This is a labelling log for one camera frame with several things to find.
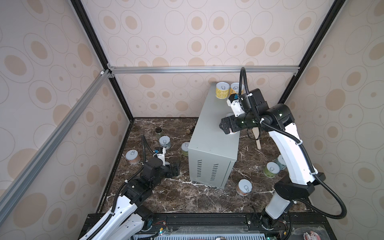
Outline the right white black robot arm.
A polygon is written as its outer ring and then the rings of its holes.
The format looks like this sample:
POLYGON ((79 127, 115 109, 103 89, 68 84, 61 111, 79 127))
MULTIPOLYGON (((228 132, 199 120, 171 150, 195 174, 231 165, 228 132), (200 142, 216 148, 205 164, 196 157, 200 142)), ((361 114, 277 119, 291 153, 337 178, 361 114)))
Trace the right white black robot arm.
POLYGON ((240 70, 239 92, 229 96, 228 104, 233 114, 221 120, 220 129, 226 135, 253 128, 268 133, 277 145, 288 169, 288 174, 275 184, 274 195, 259 217, 265 228, 272 228, 295 202, 301 202, 331 219, 339 220, 346 217, 347 207, 343 200, 324 182, 325 174, 319 172, 312 164, 299 137, 290 108, 285 104, 277 104, 270 108, 260 89, 252 91, 249 89, 244 67, 240 70), (341 213, 328 214, 306 201, 317 185, 321 185, 333 196, 341 208, 341 213))

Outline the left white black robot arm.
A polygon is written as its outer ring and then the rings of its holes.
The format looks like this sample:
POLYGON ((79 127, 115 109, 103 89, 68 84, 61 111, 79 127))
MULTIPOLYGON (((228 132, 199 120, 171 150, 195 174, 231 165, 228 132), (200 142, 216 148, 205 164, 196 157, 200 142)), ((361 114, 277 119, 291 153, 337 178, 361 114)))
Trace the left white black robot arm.
POLYGON ((142 204, 163 179, 180 174, 180 165, 165 161, 166 148, 152 150, 141 136, 144 162, 117 190, 112 207, 81 237, 82 240, 128 240, 152 227, 153 213, 142 204))

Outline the yellow label can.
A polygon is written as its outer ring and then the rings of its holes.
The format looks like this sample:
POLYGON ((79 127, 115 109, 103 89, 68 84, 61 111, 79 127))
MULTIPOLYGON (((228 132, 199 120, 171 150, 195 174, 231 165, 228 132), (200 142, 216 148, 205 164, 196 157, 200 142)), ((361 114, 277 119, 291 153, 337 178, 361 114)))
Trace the yellow label can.
POLYGON ((216 84, 216 97, 218 99, 226 99, 230 92, 230 85, 225 82, 219 82, 216 84))

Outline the orange label can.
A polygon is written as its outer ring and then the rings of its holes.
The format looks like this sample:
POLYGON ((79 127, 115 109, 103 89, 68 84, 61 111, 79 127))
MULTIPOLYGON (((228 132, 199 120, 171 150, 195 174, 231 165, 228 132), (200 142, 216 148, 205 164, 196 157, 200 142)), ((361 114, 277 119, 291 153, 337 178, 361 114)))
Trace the orange label can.
POLYGON ((239 83, 232 83, 230 85, 230 95, 232 95, 232 94, 238 94, 238 95, 243 94, 244 93, 244 89, 242 89, 241 92, 239 92, 239 89, 240 89, 239 83))

